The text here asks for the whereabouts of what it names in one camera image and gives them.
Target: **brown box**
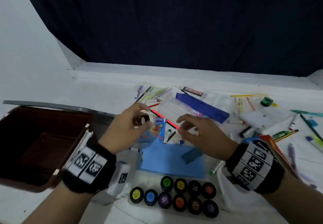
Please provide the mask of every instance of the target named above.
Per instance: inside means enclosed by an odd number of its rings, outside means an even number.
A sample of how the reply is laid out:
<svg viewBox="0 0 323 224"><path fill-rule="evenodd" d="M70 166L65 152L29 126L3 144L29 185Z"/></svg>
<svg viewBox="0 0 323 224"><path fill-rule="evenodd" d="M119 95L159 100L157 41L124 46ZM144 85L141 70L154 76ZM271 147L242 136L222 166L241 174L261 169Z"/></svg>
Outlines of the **brown box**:
<svg viewBox="0 0 323 224"><path fill-rule="evenodd" d="M0 120L0 184L32 192L55 187L60 170L92 124L90 113L14 108Z"/></svg>

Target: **blue pencil case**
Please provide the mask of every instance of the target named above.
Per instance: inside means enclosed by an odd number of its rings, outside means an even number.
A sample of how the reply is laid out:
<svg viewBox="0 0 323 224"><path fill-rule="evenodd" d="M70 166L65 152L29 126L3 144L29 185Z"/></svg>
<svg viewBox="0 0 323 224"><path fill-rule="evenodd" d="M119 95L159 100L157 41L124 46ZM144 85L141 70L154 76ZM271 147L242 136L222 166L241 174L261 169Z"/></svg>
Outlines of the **blue pencil case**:
<svg viewBox="0 0 323 224"><path fill-rule="evenodd" d="M187 94L176 94L176 99L182 101L186 105L189 105L194 110L201 112L205 116L208 116L211 119L218 121L219 123L223 123L228 119L230 114L225 111L222 111L216 107L213 107L193 96Z"/></svg>

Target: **right hand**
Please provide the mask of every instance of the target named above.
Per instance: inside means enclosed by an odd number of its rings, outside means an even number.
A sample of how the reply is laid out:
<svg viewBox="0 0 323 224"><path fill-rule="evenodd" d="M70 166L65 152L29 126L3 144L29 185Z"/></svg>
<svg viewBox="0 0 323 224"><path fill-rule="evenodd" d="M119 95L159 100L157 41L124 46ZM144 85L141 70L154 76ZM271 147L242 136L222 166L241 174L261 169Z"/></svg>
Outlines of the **right hand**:
<svg viewBox="0 0 323 224"><path fill-rule="evenodd" d="M238 147L238 144L224 134L209 118L204 119L185 114L180 116L176 122L182 121L184 123L178 133L196 148L213 158L227 161ZM193 127L197 128L198 135L188 132Z"/></svg>

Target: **left hand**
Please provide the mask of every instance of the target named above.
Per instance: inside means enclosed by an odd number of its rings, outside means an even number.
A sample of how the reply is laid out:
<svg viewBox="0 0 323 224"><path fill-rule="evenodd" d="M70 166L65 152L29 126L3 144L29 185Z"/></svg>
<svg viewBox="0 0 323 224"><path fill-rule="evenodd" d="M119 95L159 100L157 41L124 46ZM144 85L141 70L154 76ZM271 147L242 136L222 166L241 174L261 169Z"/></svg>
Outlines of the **left hand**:
<svg viewBox="0 0 323 224"><path fill-rule="evenodd" d="M135 129L132 119L146 114L139 109L150 111L147 105L136 102L114 118L99 143L113 154L131 147L152 126L149 121Z"/></svg>

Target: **white wall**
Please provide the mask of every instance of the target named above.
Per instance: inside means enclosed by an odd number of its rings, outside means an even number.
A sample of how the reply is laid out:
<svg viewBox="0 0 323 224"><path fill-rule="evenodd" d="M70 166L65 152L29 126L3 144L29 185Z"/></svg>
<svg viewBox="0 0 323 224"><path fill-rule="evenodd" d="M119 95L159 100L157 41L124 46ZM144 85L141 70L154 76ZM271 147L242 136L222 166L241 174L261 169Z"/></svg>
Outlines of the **white wall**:
<svg viewBox="0 0 323 224"><path fill-rule="evenodd" d="M68 68L30 1L0 0L0 103L4 99L51 101L73 81Z"/></svg>

